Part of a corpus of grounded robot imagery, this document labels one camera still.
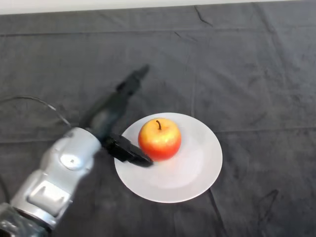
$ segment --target red apple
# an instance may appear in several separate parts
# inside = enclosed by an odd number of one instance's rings
[[[140,129],[138,144],[153,161],[166,160],[179,150],[181,133],[175,122],[166,118],[155,118]]]

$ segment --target gray tablecloth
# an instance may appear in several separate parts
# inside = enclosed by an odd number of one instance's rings
[[[55,235],[314,237],[315,13],[314,2],[271,2],[0,16],[0,97],[39,97],[76,125],[149,63],[115,132],[177,112],[222,146],[215,184],[177,204],[138,197],[100,153]],[[12,195],[66,130],[35,102],[1,105],[0,174]]]

